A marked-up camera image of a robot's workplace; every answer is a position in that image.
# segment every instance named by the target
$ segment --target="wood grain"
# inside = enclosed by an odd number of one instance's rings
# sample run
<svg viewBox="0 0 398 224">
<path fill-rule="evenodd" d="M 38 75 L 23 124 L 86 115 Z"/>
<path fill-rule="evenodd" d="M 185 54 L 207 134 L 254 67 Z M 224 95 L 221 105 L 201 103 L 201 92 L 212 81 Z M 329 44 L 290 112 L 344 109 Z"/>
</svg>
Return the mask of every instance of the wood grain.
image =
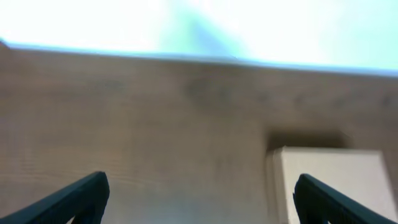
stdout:
<svg viewBox="0 0 398 224">
<path fill-rule="evenodd" d="M 268 223 L 274 128 L 381 149 L 398 193 L 398 80 L 15 50 L 0 74 L 0 215 L 94 170 L 103 223 Z"/>
</svg>

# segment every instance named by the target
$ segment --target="white surface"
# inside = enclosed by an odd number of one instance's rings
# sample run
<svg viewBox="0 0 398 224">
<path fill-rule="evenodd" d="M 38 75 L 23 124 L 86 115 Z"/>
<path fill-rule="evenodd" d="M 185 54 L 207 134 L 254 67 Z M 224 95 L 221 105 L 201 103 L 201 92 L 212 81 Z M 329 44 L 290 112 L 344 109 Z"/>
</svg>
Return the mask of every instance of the white surface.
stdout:
<svg viewBox="0 0 398 224">
<path fill-rule="evenodd" d="M 377 151 L 286 147 L 275 153 L 272 160 L 275 176 L 280 177 L 275 179 L 280 223 L 300 223 L 292 193 L 303 173 L 398 221 L 382 154 Z"/>
<path fill-rule="evenodd" d="M 0 37 L 28 48 L 398 71 L 397 11 L 396 0 L 1 0 Z"/>
</svg>

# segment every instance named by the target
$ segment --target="brown wooden surface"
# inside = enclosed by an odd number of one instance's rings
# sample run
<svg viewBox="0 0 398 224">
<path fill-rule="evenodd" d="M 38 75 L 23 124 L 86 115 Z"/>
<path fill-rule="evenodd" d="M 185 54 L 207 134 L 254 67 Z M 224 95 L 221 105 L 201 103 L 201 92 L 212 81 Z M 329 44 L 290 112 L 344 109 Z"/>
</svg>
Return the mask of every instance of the brown wooden surface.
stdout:
<svg viewBox="0 0 398 224">
<path fill-rule="evenodd" d="M 396 79 L 9 56 L 12 66 L 0 67 L 0 216 L 103 170 L 103 223 L 268 223 L 264 156 L 274 129 L 337 129 L 349 147 L 383 150 L 398 194 Z"/>
</svg>

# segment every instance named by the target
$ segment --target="bright white background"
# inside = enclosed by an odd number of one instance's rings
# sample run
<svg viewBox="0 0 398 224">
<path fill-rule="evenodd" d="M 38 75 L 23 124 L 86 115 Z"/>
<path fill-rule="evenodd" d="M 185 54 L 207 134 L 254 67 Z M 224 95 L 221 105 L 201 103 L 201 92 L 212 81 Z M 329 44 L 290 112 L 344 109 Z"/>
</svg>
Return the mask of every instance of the bright white background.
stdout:
<svg viewBox="0 0 398 224">
<path fill-rule="evenodd" d="M 397 0 L 0 0 L 11 46 L 398 71 Z"/>
</svg>

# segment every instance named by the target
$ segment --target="black object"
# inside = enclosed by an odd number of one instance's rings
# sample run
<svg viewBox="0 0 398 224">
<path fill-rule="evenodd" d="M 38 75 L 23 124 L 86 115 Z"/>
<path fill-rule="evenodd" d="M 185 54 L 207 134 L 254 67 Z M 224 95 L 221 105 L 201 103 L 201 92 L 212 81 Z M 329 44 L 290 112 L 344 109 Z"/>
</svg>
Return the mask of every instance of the black object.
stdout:
<svg viewBox="0 0 398 224">
<path fill-rule="evenodd" d="M 396 224 L 309 174 L 300 175 L 294 191 L 301 224 Z"/>
<path fill-rule="evenodd" d="M 109 198 L 104 172 L 94 172 L 38 202 L 0 219 L 0 224 L 99 224 Z"/>
</svg>

